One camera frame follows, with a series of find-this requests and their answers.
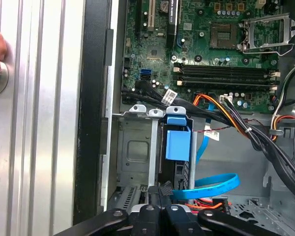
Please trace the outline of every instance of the black chip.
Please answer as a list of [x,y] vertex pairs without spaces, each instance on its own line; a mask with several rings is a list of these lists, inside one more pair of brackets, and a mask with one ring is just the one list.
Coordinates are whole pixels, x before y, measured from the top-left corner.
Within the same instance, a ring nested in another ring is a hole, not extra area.
[[213,23],[211,25],[210,47],[237,49],[237,25]]
[[252,98],[252,94],[251,93],[246,93],[245,94],[245,99],[246,100],[251,100],[251,98]]
[[123,67],[125,69],[130,69],[130,58],[124,58]]

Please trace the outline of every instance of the silver metal panel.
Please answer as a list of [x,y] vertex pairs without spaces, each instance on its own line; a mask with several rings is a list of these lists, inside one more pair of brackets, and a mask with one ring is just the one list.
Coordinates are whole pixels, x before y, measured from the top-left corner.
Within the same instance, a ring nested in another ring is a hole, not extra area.
[[102,183],[101,183],[101,206],[107,210],[108,201],[108,183],[109,183],[109,164],[110,164],[110,145],[112,134],[112,118],[113,118],[113,94],[114,94],[114,81],[115,81],[115,65],[116,65],[116,40],[117,40],[117,27],[118,27],[118,5],[119,0],[112,0],[111,8],[111,23],[110,29],[114,30],[113,38],[113,55],[112,65],[108,67],[107,91],[106,91],[106,108],[105,117],[108,119],[107,129],[107,152],[103,155],[102,165]]
[[151,123],[151,120],[147,119],[125,119],[120,122],[118,186],[148,184]]
[[0,236],[72,225],[83,20],[84,1],[0,0]]
[[141,195],[141,190],[137,186],[127,186],[125,187],[116,208],[124,209],[129,214],[134,205],[139,203]]

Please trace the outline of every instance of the orange cable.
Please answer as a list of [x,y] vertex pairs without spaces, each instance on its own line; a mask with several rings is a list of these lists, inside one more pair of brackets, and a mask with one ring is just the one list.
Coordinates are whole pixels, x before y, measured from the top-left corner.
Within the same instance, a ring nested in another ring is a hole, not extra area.
[[194,208],[194,209],[217,209],[220,206],[222,206],[222,203],[216,204],[215,206],[210,206],[210,207],[204,207],[204,206],[194,206],[191,204],[185,204],[189,208]]

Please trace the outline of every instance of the white label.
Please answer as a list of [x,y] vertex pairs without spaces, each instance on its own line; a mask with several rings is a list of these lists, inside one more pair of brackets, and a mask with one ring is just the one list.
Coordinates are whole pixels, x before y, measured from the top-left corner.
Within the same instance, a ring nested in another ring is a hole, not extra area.
[[168,89],[162,99],[162,103],[164,103],[167,106],[170,106],[173,103],[173,101],[175,100],[175,98],[177,97],[177,94],[178,93],[172,91],[171,89]]
[[220,133],[216,132],[214,130],[207,130],[204,132],[204,136],[207,136],[211,139],[214,139],[216,141],[220,141]]

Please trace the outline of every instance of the pci slot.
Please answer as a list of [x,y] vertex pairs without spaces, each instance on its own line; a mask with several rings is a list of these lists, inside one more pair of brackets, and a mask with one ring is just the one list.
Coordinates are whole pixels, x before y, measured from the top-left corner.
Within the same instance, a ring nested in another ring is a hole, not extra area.
[[141,36],[141,23],[142,23],[142,0],[137,0],[135,30],[136,30],[136,37],[138,40],[140,40],[140,36]]
[[148,22],[147,22],[147,29],[148,29],[148,31],[154,31],[155,1],[156,0],[149,0]]

